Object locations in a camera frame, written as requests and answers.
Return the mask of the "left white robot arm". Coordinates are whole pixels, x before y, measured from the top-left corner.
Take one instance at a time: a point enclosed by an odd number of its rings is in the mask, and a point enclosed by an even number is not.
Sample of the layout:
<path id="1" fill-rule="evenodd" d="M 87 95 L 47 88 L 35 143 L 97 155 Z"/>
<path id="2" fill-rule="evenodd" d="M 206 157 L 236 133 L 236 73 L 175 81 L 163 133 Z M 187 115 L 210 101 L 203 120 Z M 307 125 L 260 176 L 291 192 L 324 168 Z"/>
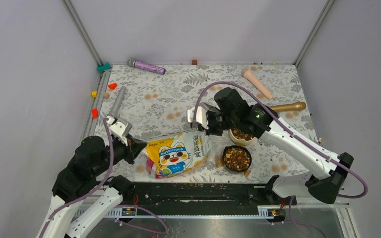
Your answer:
<path id="1" fill-rule="evenodd" d="M 110 139 L 111 146 L 105 145 L 100 136 L 83 139 L 67 167 L 58 173 L 48 213 L 37 235 L 39 238 L 64 237 L 68 222 L 83 200 L 103 185 L 97 177 L 102 173 L 109 175 L 112 167 L 121 160 L 133 164 L 147 145 L 130 135 L 127 145 L 113 136 Z"/>

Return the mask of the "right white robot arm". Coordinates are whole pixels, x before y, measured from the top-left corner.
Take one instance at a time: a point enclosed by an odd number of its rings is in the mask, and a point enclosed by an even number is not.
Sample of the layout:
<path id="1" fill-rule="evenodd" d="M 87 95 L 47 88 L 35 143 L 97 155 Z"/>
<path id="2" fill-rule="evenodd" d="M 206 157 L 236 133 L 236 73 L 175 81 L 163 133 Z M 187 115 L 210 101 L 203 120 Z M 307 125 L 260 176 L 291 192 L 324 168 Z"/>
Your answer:
<path id="1" fill-rule="evenodd" d="M 269 107 L 249 105 L 239 92 L 230 87 L 214 96 L 217 106 L 201 103 L 190 121 L 212 135 L 237 128 L 266 143 L 272 144 L 301 163 L 308 172 L 295 176 L 273 176 L 265 190 L 266 201 L 279 203 L 289 196 L 310 195 L 316 200 L 333 204 L 341 197 L 340 190 L 354 158 L 349 153 L 329 151 L 295 131 Z"/>

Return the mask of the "metal food scoop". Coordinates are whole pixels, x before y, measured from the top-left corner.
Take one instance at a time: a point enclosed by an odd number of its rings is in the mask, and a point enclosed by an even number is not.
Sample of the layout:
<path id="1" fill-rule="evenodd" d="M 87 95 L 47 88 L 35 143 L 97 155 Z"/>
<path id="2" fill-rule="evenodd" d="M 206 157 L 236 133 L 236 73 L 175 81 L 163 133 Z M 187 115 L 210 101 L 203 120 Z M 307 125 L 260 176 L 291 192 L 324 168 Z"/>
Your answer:
<path id="1" fill-rule="evenodd" d="M 199 106 L 206 112 L 212 111 L 213 109 L 216 109 L 213 105 L 207 104 L 207 103 L 200 103 Z"/>

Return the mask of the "cat print pet food bag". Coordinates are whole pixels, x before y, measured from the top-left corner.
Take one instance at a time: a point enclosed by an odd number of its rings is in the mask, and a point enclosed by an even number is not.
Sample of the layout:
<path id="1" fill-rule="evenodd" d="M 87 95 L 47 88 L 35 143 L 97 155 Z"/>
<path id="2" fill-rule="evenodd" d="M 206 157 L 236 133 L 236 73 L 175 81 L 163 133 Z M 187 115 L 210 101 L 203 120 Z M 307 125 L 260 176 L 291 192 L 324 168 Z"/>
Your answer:
<path id="1" fill-rule="evenodd" d="M 155 138 L 145 147 L 146 170 L 156 179 L 192 172 L 206 163 L 210 149 L 210 138 L 202 131 Z"/>

